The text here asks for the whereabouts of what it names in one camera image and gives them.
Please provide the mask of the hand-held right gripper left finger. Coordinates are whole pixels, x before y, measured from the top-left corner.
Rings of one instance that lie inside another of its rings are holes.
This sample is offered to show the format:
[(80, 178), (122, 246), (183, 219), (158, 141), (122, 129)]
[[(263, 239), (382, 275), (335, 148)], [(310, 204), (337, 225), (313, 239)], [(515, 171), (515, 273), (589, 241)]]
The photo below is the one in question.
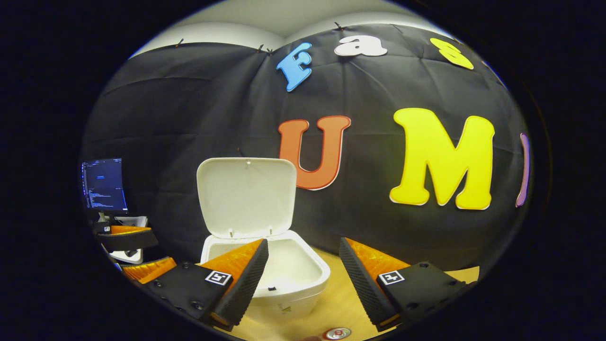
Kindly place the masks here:
[(182, 315), (231, 332), (240, 324), (268, 260), (264, 238), (202, 265), (171, 263), (142, 279), (142, 287)]

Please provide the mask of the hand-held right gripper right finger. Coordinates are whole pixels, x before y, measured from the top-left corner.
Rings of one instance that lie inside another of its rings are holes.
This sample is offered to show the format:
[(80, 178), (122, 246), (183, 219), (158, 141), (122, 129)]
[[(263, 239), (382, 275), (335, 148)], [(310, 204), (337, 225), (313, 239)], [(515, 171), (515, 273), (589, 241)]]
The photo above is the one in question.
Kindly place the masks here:
[(409, 265), (342, 237), (339, 257), (369, 320), (379, 332), (410, 327), (476, 286), (428, 261)]

